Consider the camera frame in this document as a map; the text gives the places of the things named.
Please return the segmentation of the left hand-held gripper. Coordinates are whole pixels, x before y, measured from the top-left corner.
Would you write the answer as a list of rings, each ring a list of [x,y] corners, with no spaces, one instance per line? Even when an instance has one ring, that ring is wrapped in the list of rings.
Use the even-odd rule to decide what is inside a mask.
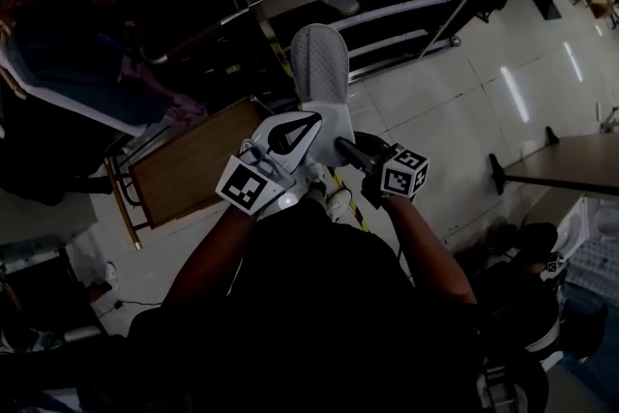
[[[231,156],[216,194],[251,217],[267,217],[296,205],[300,186],[294,171],[322,125],[319,113],[292,111],[265,119]]]

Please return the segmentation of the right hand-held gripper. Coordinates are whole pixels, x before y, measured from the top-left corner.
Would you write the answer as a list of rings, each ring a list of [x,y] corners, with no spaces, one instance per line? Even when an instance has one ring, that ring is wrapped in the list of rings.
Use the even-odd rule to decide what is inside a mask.
[[[427,179],[428,158],[403,147],[390,147],[371,133],[355,133],[355,142],[336,139],[336,150],[347,162],[359,170],[372,170],[362,181],[361,192],[374,208],[388,196],[412,200]]]

